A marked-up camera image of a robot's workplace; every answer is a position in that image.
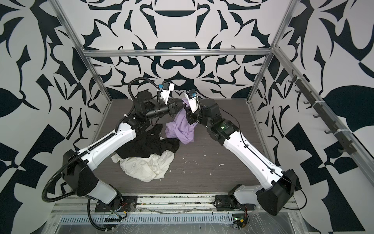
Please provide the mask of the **purple cloth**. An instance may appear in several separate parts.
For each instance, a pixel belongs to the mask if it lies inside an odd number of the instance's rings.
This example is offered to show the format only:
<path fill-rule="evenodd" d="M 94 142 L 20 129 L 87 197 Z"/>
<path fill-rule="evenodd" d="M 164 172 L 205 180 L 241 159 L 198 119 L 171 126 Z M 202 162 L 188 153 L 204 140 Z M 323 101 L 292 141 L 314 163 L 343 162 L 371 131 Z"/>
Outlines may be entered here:
<path fill-rule="evenodd" d="M 166 138 L 177 138 L 183 144 L 194 142 L 194 132 L 198 123 L 189 124 L 186 113 L 186 110 L 182 108 L 174 121 L 166 123 Z"/>

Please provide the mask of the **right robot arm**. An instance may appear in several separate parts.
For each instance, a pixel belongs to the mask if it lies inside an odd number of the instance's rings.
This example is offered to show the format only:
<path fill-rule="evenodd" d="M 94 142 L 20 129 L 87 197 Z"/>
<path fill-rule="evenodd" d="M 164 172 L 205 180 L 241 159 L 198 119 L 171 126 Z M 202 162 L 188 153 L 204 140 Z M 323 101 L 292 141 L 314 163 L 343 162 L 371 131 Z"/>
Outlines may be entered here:
<path fill-rule="evenodd" d="M 232 152 L 256 177 L 260 185 L 244 185 L 234 190 L 233 196 L 241 205 L 260 205 L 268 214 L 276 216 L 293 197 L 298 177 L 294 170 L 283 170 L 268 160 L 243 135 L 239 124 L 222 117 L 222 109 L 210 98 L 188 99 L 187 120 L 205 126 L 210 137 Z"/>

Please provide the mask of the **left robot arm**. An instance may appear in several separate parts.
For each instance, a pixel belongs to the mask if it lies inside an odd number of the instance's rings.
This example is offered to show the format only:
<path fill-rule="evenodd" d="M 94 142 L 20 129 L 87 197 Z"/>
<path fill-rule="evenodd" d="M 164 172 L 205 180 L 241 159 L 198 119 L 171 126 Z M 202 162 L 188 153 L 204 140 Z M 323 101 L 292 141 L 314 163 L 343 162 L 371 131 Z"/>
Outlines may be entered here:
<path fill-rule="evenodd" d="M 116 128 L 94 144 L 78 152 L 65 153 L 61 177 L 79 197 L 97 199 L 118 210 L 122 196 L 113 186 L 99 180 L 93 173 L 108 156 L 117 154 L 121 159 L 148 158 L 165 151 L 176 152 L 179 140 L 161 139 L 162 125 L 151 127 L 151 120 L 165 115 L 174 117 L 186 106 L 179 98 L 168 101 L 155 100 L 148 91 L 142 91 L 133 101 L 130 113 L 123 117 Z"/>

